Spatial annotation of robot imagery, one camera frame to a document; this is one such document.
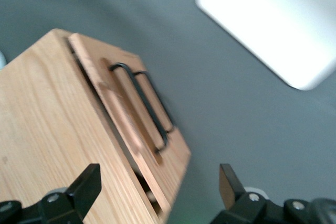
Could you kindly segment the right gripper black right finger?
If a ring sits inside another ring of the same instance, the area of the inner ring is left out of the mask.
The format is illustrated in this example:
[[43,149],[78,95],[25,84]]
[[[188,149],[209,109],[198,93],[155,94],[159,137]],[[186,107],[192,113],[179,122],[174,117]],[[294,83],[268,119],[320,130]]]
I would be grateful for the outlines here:
[[219,192],[225,209],[211,223],[325,223],[320,205],[288,199],[282,206],[247,192],[230,164],[219,165]]

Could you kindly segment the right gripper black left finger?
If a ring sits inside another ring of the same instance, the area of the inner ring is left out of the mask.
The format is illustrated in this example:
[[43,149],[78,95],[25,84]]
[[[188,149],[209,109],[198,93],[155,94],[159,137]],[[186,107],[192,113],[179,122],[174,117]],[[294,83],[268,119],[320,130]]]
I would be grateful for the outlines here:
[[100,165],[89,164],[65,191],[52,191],[29,207],[2,201],[1,223],[83,223],[101,189]]

